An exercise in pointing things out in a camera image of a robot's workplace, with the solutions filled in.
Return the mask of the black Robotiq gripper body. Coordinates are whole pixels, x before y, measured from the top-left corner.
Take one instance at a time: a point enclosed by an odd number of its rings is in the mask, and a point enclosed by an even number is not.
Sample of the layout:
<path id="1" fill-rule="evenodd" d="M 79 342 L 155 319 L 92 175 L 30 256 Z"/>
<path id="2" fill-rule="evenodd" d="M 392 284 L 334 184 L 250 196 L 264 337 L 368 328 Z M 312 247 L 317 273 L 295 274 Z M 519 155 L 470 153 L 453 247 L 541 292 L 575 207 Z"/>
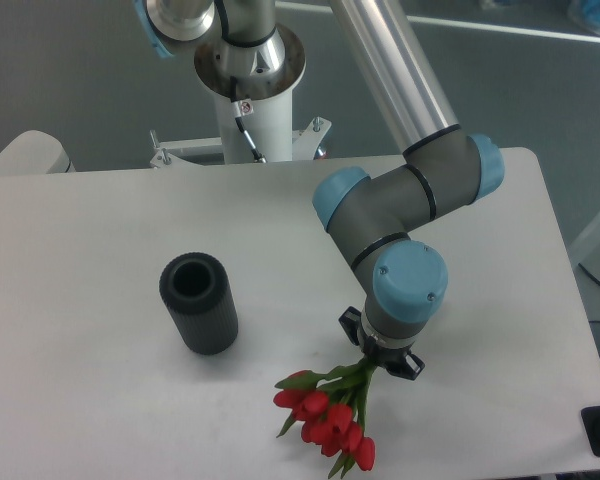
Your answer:
<path id="1" fill-rule="evenodd" d="M 387 348 L 381 345 L 377 339 L 366 335 L 364 332 L 361 332 L 360 348 L 361 351 L 379 367 L 381 367 L 381 364 L 384 361 L 393 359 L 403 352 L 409 352 L 408 347 Z"/>

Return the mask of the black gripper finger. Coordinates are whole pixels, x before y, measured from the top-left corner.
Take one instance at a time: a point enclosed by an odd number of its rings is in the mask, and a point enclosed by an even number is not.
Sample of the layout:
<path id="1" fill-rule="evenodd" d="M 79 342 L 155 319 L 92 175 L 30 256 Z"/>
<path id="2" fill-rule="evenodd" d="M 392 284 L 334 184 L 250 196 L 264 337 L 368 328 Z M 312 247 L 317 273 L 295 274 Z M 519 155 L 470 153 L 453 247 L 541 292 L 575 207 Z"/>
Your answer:
<path id="1" fill-rule="evenodd" d="M 345 335 L 353 345 L 361 344 L 361 317 L 362 313 L 358 309 L 349 306 L 338 319 Z"/>
<path id="2" fill-rule="evenodd" d="M 415 381 L 425 368 L 425 363 L 412 352 L 403 352 L 393 359 L 384 361 L 381 364 L 389 375 Z"/>

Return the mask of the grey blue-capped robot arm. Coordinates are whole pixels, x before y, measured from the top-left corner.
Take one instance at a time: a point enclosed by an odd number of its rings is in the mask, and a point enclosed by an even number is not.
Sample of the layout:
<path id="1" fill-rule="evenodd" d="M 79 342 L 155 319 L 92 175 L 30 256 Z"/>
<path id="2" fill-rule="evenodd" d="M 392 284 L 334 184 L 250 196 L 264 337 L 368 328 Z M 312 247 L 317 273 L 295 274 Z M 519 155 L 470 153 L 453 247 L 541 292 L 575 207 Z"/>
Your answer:
<path id="1" fill-rule="evenodd" d="M 299 38 L 271 1 L 138 1 L 151 46 L 163 58 L 195 46 L 194 67 L 213 96 L 228 164 L 312 158 L 325 122 L 292 128 L 292 92 L 306 66 Z M 396 1 L 334 1 L 374 100 L 404 162 L 378 177 L 359 167 L 323 180 L 313 206 L 365 291 L 362 310 L 340 322 L 364 356 L 389 374 L 423 369 L 412 345 L 442 303 L 446 265 L 410 238 L 422 225 L 494 192 L 504 160 L 486 136 L 463 132 Z"/>

